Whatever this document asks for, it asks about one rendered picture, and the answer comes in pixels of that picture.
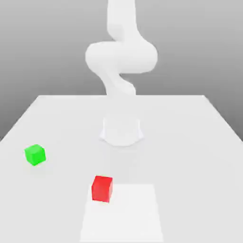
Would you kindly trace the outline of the small red cube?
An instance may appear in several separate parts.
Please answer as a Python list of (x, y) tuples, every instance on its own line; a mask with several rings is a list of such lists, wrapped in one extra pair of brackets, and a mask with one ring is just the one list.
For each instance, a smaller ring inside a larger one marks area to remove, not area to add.
[(109, 203), (113, 189), (113, 178), (95, 176), (91, 189), (92, 200)]

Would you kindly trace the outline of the small green cube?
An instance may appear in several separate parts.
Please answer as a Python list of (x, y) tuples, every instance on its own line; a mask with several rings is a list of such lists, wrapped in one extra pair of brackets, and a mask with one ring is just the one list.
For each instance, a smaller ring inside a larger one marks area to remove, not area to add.
[(26, 160), (36, 166), (46, 160), (46, 154), (43, 147), (38, 144), (32, 145), (24, 149)]

